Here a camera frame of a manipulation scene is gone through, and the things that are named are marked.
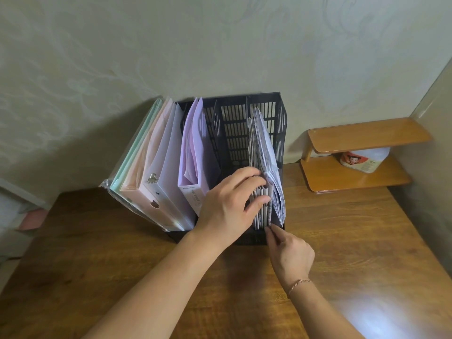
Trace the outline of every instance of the forearm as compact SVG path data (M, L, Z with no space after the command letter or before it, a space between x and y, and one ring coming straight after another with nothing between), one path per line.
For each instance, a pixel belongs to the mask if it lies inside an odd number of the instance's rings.
M310 339L364 339L313 283L296 286L290 298Z
M86 336L169 338L200 279L221 251L192 231Z

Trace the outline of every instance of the wall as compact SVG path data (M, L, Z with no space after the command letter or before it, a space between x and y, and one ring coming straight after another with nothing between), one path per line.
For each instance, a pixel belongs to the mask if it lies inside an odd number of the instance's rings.
M413 113L434 141L394 149L414 183L394 194L452 276L452 61Z
M410 115L452 0L1 0L0 178L49 203L105 178L159 94L281 91L313 127Z

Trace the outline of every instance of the black desk organizer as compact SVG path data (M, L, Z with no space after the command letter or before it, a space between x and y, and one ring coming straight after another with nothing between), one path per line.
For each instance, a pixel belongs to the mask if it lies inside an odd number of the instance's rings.
M202 100L210 140L222 171L218 183L238 168L248 166L247 119L254 107L259 108L267 125L282 181L287 113L281 93L209 97ZM181 131L184 130L185 119L192 103L193 101L179 102L184 112ZM167 232L176 243L187 233L188 231ZM265 232L250 227L235 244L266 245Z

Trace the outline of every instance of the pink object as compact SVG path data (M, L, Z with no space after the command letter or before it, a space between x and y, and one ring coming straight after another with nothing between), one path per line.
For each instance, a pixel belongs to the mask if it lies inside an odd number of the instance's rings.
M37 209L37 210L29 211L27 213L27 215L25 216L25 218L20 223L18 230L20 230L20 231L34 230L36 228L41 227L47 214L48 214L48 211L45 209Z

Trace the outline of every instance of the left hand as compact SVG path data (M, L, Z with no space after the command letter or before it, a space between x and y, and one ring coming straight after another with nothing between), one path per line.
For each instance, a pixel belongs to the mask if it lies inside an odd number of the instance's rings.
M210 190L202 204L199 220L193 230L208 236L222 251L236 241L252 224L269 196L259 196L245 209L253 190L265 185L260 171L253 167L238 169Z

